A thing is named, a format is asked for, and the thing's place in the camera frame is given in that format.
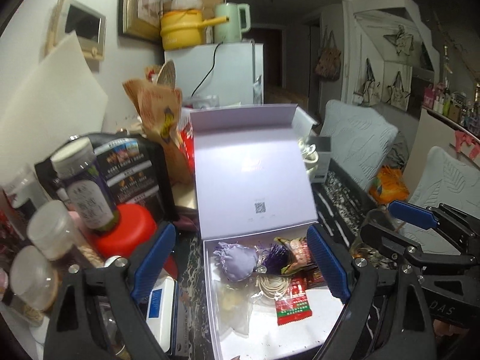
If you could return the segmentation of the brown cereal snack bag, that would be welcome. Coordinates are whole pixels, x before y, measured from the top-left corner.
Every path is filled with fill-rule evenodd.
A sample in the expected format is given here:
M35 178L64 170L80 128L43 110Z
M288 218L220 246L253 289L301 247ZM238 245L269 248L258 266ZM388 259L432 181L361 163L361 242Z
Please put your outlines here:
M314 264L306 236L297 238L276 237L277 242L287 252L287 262L281 266L283 276L294 275Z

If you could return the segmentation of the red snack packet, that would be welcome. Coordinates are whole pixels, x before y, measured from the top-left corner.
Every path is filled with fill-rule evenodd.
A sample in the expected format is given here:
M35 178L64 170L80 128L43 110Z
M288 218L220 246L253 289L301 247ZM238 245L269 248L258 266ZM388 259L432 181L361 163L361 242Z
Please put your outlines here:
M307 297L307 281L304 277L295 276L286 292L275 300L277 325L282 326L312 316L312 310Z

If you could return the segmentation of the purple sachet with tassel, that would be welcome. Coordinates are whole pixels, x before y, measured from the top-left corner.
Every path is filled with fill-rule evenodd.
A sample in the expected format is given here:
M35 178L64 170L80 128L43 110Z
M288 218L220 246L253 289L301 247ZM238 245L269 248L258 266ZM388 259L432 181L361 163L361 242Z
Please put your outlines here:
M216 265L231 282L245 281L254 274L281 275L290 261L290 252L280 244L269 247L219 242L213 251Z

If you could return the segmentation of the red plastic container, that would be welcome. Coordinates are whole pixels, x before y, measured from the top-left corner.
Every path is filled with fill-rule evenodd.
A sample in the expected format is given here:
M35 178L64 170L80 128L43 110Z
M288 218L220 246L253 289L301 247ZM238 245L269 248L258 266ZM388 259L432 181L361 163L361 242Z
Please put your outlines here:
M109 232L93 235L91 240L103 258L118 255L130 258L134 250L155 233L157 223L150 211L142 205L118 205L120 219Z

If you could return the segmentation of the glass mug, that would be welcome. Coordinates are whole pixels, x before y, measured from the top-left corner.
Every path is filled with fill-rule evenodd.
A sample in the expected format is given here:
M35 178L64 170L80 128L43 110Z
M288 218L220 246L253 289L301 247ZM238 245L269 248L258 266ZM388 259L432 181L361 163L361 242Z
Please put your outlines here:
M364 225L369 222L379 224L384 228L392 231L395 230L389 216L382 207L369 211L363 219L362 223L360 224L356 233L355 240L350 246L350 255L352 256L352 258L365 258L374 267L380 267L385 269L395 268L395 263L392 260L381 255L377 250L375 250L373 247L363 241L363 238L360 235L360 230L363 228Z

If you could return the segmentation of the light blue chair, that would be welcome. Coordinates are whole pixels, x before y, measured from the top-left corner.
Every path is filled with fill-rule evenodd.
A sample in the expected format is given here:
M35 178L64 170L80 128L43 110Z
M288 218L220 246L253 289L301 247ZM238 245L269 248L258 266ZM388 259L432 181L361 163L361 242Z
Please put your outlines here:
M426 208L441 203L479 217L479 169L466 165L434 146L427 154L421 179L408 202ZM403 236L421 244L427 253L458 255L460 252L432 229L406 223Z
M371 107L330 100L322 137L331 138L331 158L363 191L374 182L394 145L398 128Z

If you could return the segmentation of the blue white carton box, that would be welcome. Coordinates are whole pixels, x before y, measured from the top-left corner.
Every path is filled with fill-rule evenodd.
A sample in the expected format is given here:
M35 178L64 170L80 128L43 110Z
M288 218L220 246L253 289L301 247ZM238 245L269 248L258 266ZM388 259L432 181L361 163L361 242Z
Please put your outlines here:
M151 290L145 321L160 348L168 355L175 352L178 285L171 276L159 278Z

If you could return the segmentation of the black printed box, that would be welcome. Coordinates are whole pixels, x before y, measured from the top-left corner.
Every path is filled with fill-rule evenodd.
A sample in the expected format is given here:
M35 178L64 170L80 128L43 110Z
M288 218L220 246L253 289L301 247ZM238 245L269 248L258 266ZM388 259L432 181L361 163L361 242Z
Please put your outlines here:
M179 219L164 151L160 145L140 135L90 133L74 137L58 149L81 137L90 139L100 171L117 208L122 204L137 204L148 209L157 222L175 222ZM69 199L53 169L51 155L34 165L38 180L51 197Z

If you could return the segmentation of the white tea bag pouch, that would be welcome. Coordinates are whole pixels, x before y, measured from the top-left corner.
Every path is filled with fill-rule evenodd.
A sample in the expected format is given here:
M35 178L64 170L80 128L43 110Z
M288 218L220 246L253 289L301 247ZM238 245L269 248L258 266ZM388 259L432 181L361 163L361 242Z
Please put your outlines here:
M249 334L253 303L248 287L222 284L217 289L219 332L233 331L241 336Z

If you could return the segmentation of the far light blue chair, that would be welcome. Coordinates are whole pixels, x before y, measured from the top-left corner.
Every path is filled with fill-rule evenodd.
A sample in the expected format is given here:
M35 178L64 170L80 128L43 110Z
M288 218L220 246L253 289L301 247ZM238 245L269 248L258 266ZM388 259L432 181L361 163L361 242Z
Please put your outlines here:
M398 128L371 107L330 100L322 137L331 138L331 158L363 191L374 182L394 145Z

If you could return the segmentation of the brown paper snack bag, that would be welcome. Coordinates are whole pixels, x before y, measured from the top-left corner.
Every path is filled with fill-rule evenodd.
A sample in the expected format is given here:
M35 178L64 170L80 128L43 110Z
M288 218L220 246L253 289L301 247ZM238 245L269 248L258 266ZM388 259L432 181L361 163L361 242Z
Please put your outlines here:
M122 86L142 120L146 137L162 146L171 184L191 183L191 170L181 150L182 139L177 129L182 92L146 79L126 80Z

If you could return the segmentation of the white mini fridge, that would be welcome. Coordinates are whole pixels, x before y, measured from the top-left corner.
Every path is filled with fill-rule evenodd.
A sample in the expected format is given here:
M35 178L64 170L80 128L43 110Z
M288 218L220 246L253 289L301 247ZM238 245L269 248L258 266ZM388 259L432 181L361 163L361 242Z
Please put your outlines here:
M264 45L254 41L210 44L166 51L183 98L217 97L222 107L261 104Z

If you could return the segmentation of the yellow pot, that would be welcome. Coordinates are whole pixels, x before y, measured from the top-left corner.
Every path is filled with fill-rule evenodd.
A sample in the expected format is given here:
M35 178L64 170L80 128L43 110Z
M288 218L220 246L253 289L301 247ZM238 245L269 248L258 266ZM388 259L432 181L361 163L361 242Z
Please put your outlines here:
M205 28L226 24L228 16L204 19L201 10L172 10L161 18L160 36L165 51L201 46L205 43Z

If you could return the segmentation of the green electric kettle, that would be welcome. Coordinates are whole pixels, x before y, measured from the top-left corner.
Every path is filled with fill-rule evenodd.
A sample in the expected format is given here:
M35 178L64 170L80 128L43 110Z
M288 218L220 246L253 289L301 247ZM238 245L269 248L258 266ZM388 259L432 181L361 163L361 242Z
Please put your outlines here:
M227 21L214 27L215 43L237 43L251 30L250 5L226 2L215 6L215 17L226 16Z

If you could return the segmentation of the wall intercom panel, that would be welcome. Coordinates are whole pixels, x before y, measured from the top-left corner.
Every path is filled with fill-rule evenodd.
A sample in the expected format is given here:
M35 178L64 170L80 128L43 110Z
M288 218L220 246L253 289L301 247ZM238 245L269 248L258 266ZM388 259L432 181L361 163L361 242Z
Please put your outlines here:
M77 0L58 0L49 22L46 53L49 54L67 35L75 33L86 59L105 57L106 16Z

